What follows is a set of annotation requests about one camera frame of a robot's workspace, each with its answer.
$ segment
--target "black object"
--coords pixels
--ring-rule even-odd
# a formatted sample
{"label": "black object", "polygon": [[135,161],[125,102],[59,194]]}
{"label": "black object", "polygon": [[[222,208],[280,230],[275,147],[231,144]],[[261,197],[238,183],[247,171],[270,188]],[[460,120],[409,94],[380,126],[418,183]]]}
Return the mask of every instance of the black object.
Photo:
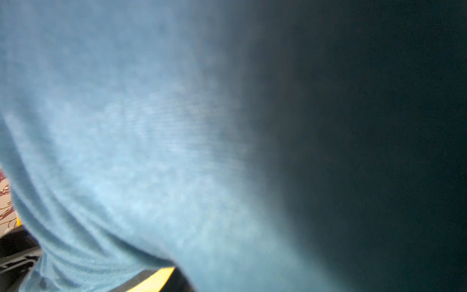
{"label": "black object", "polygon": [[194,292],[179,269],[175,269],[160,292]]}
{"label": "black object", "polygon": [[0,238],[0,292],[17,292],[42,251],[37,241],[17,227]]}

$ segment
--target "light blue fabric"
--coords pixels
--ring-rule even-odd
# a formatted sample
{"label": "light blue fabric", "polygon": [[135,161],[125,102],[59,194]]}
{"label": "light blue fabric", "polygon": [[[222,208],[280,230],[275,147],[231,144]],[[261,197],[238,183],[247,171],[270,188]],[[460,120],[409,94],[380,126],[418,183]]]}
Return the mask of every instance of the light blue fabric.
{"label": "light blue fabric", "polygon": [[21,292],[172,264],[199,292],[460,289],[459,11],[4,1],[0,162],[45,252]]}

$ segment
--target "yellow stripe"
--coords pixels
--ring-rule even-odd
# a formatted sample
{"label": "yellow stripe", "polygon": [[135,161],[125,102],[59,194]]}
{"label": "yellow stripe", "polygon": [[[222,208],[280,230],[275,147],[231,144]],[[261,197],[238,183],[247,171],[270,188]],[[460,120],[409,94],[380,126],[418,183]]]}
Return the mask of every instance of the yellow stripe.
{"label": "yellow stripe", "polygon": [[172,275],[175,268],[158,270],[154,275],[139,283],[128,292],[159,292]]}

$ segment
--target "printed pattern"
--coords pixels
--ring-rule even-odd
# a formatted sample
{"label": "printed pattern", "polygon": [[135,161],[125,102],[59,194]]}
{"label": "printed pattern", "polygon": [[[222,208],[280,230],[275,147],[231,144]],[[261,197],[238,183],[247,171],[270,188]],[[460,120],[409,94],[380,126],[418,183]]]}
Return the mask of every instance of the printed pattern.
{"label": "printed pattern", "polygon": [[16,227],[16,212],[10,194],[10,183],[0,168],[0,236]]}

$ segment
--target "wrinkled fabric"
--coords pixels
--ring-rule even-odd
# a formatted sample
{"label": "wrinkled fabric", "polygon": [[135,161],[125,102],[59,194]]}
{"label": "wrinkled fabric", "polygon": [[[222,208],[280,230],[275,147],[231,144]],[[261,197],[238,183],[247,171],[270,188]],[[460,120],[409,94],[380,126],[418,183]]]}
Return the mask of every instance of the wrinkled fabric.
{"label": "wrinkled fabric", "polygon": [[3,1],[22,292],[458,291],[456,1]]}

